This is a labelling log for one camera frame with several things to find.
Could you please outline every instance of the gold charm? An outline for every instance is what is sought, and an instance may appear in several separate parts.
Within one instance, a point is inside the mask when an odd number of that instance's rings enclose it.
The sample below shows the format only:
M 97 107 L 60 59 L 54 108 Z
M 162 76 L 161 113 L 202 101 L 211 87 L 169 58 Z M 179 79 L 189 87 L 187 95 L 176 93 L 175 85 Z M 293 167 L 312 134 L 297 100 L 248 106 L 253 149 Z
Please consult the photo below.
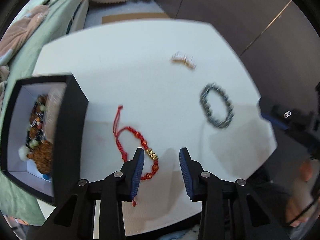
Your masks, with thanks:
M 196 65 L 193 60 L 192 56 L 182 54 L 180 51 L 178 51 L 176 54 L 174 54 L 171 58 L 173 62 L 181 62 L 184 65 L 186 65 L 188 68 L 195 69 Z
M 152 159 L 152 160 L 157 160 L 158 159 L 158 156 L 156 155 L 155 152 L 153 152 L 153 150 L 151 148 L 149 148 L 148 150 L 146 150 L 146 152 L 148 153 L 149 157 Z

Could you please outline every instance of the cardboard box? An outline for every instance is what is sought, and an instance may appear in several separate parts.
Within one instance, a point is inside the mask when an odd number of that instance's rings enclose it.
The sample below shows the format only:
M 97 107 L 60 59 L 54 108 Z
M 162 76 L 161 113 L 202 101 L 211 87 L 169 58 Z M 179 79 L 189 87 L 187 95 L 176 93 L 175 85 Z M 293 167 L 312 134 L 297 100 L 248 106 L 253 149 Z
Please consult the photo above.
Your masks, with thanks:
M 18 150 L 25 145 L 29 118 L 39 95 L 65 86 L 52 148 L 51 179 L 45 180 L 33 160 L 20 160 Z M 16 82 L 4 115 L 1 132 L 0 169 L 12 182 L 52 205 L 80 179 L 80 154 L 88 100 L 73 75 L 52 75 L 20 79 Z

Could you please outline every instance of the white pom-pom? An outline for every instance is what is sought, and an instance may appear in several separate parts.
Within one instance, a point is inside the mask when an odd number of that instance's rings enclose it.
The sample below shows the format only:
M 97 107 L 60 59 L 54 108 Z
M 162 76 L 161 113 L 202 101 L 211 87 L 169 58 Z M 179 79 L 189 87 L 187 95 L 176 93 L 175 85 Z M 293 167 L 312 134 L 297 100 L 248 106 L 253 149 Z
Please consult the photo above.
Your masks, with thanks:
M 20 160 L 26 162 L 28 160 L 28 157 L 27 157 L 27 154 L 30 153 L 30 150 L 27 146 L 21 146 L 19 148 L 19 157 L 20 157 Z

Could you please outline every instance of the hair clip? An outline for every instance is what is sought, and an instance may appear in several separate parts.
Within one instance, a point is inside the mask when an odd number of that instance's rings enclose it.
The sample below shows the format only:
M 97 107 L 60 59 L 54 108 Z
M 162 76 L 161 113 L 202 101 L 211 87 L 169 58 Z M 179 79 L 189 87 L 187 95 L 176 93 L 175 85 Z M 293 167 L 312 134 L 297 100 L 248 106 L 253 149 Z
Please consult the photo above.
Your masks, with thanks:
M 195 69 L 196 64 L 193 60 L 193 57 L 190 55 L 186 55 L 178 51 L 176 54 L 174 54 L 171 58 L 173 62 L 181 62 L 184 65 L 186 65 L 188 68 Z

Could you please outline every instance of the green bed sheet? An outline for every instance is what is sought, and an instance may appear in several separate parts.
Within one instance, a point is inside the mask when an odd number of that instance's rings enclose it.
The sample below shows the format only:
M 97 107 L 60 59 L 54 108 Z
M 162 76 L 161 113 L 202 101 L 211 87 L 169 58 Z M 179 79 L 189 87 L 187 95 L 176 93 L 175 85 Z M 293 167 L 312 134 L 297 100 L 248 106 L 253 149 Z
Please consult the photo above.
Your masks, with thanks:
M 9 62 L 10 75 L 0 115 L 0 130 L 2 130 L 4 113 L 16 80 L 30 77 L 42 47 L 66 34 L 68 23 L 81 1 L 51 0 L 48 4 L 49 14 L 45 20 Z M 3 214 L 22 219 L 31 225 L 40 226 L 45 221 L 36 198 L 9 181 L 1 172 L 0 210 Z

